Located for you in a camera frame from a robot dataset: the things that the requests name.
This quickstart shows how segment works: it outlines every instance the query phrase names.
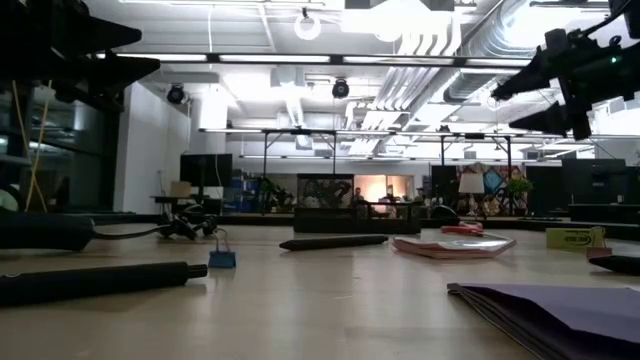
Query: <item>security camera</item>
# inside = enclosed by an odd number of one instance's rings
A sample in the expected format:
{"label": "security camera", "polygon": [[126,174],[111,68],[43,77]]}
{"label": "security camera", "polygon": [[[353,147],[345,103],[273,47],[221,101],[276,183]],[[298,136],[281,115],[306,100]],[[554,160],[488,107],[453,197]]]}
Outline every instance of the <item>security camera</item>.
{"label": "security camera", "polygon": [[189,94],[184,91],[184,85],[171,85],[171,89],[167,93],[167,101],[175,105],[182,105],[189,101]]}
{"label": "security camera", "polygon": [[336,83],[333,85],[333,91],[331,91],[331,93],[336,99],[344,99],[349,96],[349,85],[347,85],[347,80],[336,79]]}

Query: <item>purple folder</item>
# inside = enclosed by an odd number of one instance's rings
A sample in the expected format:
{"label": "purple folder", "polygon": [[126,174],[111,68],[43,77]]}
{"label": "purple folder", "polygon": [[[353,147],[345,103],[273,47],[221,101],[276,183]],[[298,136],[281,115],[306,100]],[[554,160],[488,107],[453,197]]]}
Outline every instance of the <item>purple folder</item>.
{"label": "purple folder", "polygon": [[541,359],[640,359],[640,293],[627,288],[449,284]]}

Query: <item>table surface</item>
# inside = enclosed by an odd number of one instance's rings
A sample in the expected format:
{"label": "table surface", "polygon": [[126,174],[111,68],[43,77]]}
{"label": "table surface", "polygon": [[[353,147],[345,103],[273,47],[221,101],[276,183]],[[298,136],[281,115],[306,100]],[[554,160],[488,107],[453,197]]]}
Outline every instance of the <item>table surface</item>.
{"label": "table surface", "polygon": [[[145,225],[106,227],[123,232]],[[390,245],[289,253],[287,227],[226,227],[238,268],[187,286],[0,309],[0,359],[533,359],[446,284],[633,286],[542,233],[494,231],[518,245],[489,260],[430,260]],[[425,230],[424,239],[442,239]],[[640,252],[613,242],[619,251]],[[149,236],[92,241],[82,253],[1,251],[0,273],[163,261],[205,263],[212,243]]]}

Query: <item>computer screen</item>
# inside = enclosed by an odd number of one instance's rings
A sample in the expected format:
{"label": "computer screen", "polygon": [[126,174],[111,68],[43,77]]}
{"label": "computer screen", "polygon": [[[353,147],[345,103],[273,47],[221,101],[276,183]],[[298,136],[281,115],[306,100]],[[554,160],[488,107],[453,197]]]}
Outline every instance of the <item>computer screen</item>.
{"label": "computer screen", "polygon": [[567,193],[574,203],[609,204],[627,195],[627,167],[621,159],[564,159]]}
{"label": "computer screen", "polygon": [[231,187],[233,161],[231,154],[189,154],[180,157],[180,181],[191,186]]}

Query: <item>black cable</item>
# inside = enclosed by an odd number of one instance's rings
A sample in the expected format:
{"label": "black cable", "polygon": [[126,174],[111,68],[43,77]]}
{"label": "black cable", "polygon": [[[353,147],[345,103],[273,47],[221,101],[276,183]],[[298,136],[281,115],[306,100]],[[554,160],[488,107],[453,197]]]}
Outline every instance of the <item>black cable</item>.
{"label": "black cable", "polygon": [[98,240],[124,240],[124,239],[133,239],[137,237],[142,237],[145,235],[161,232],[162,230],[172,229],[172,225],[158,226],[153,229],[137,232],[137,233],[129,233],[129,234],[101,234],[96,232],[93,235],[94,239]]}
{"label": "black cable", "polygon": [[594,32],[602,29],[603,27],[611,24],[617,18],[619,18],[622,14],[624,14],[624,12],[627,10],[627,8],[629,7],[630,4],[631,4],[631,0],[627,0],[626,3],[624,3],[622,6],[620,6],[618,8],[618,10],[616,10],[615,12],[612,12],[611,15],[608,18],[606,18],[604,21],[602,21],[601,23],[598,23],[596,25],[593,25],[592,27],[590,27],[590,28],[588,28],[586,30],[582,30],[580,32],[580,34],[582,36],[589,36],[589,35],[593,34]]}

